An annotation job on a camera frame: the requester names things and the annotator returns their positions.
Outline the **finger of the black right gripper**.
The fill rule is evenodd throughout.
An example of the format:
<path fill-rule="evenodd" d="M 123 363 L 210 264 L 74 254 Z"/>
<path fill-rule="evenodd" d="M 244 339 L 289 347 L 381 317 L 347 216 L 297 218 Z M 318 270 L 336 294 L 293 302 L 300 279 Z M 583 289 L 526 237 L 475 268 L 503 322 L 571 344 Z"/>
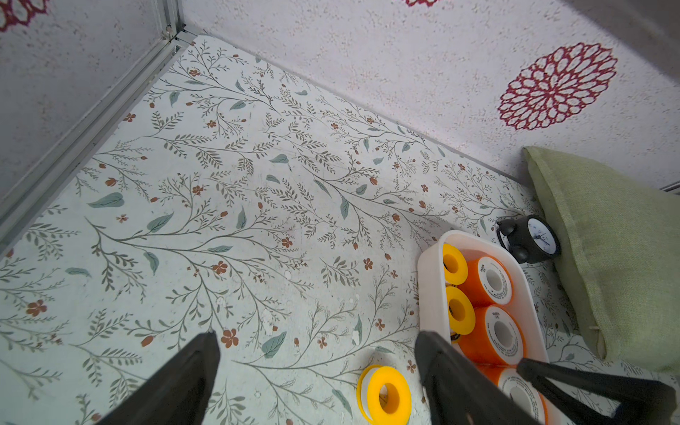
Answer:
<path fill-rule="evenodd" d="M 604 375 L 522 359 L 517 373 L 575 424 L 669 424 L 678 404 L 663 382 Z M 599 414 L 555 384 L 559 382 L 618 402 L 611 416 Z"/>

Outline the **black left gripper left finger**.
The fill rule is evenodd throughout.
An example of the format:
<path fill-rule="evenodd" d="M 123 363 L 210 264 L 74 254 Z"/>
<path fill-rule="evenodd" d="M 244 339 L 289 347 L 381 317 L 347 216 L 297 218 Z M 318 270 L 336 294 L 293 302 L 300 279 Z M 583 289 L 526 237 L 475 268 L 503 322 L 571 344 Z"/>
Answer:
<path fill-rule="evenodd" d="M 201 424 L 219 368 L 213 331 L 201 333 L 107 414 L 102 424 Z"/>

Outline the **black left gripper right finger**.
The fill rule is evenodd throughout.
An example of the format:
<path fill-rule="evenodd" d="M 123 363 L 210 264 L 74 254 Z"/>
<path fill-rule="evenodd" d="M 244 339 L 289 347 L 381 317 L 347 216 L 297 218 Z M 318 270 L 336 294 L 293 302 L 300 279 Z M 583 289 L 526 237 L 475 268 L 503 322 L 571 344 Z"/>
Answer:
<path fill-rule="evenodd" d="M 433 424 L 536 424 L 442 336 L 421 331 L 414 346 Z"/>

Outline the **orange white tape roll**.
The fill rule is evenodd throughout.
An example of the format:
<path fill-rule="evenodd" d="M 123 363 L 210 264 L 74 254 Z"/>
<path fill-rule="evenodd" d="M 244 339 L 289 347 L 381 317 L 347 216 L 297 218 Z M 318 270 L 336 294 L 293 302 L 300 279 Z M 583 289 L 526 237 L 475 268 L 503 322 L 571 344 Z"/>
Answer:
<path fill-rule="evenodd" d="M 467 279 L 460 289 L 475 308 L 505 306 L 513 298 L 513 283 L 508 271 L 492 256 L 467 262 Z"/>
<path fill-rule="evenodd" d="M 516 368 L 489 365 L 482 365 L 478 368 L 518 407 L 539 423 L 546 423 L 548 416 L 543 397 L 517 373 Z"/>
<path fill-rule="evenodd" d="M 499 306 L 474 310 L 476 325 L 462 336 L 458 346 L 463 354 L 479 364 L 515 366 L 524 357 L 522 332 L 513 317 Z"/>

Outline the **yellow tape roll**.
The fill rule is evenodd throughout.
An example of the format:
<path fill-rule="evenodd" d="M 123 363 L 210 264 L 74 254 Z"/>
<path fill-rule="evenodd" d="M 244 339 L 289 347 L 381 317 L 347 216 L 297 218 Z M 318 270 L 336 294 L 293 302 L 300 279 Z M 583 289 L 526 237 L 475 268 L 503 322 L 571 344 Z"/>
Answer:
<path fill-rule="evenodd" d="M 465 283 L 469 276 L 469 267 L 462 252 L 451 244 L 444 244 L 442 253 L 446 285 L 459 286 Z"/>
<path fill-rule="evenodd" d="M 407 425 L 412 396 L 407 380 L 396 368 L 373 365 L 366 368 L 356 390 L 363 418 L 373 425 Z"/>
<path fill-rule="evenodd" d="M 462 290 L 446 287 L 446 312 L 451 336 L 466 336 L 474 330 L 475 308 Z"/>

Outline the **white plastic storage box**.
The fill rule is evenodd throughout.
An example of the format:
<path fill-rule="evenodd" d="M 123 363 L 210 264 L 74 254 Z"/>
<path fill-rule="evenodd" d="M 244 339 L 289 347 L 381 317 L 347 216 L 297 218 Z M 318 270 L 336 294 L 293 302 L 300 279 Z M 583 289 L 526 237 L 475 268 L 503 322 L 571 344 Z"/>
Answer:
<path fill-rule="evenodd" d="M 519 326 L 524 343 L 524 358 L 546 362 L 548 354 L 545 348 L 545 338 L 534 308 L 531 287 L 520 264 L 511 253 L 500 245 L 462 231 L 452 230 L 445 233 L 418 260 L 417 273 L 421 330 L 436 332 L 446 342 L 450 343 L 454 350 L 463 354 L 458 346 L 462 336 L 450 335 L 448 314 L 446 312 L 446 287 L 450 285 L 446 285 L 444 281 L 444 266 L 442 262 L 444 244 L 451 244 L 458 248 L 467 262 L 483 256 L 492 256 L 503 265 L 513 283 L 513 298 L 505 306 L 492 306 L 499 306 L 505 309 Z M 562 413 L 544 396 L 542 397 L 545 401 L 548 416 L 545 424 L 565 423 Z"/>

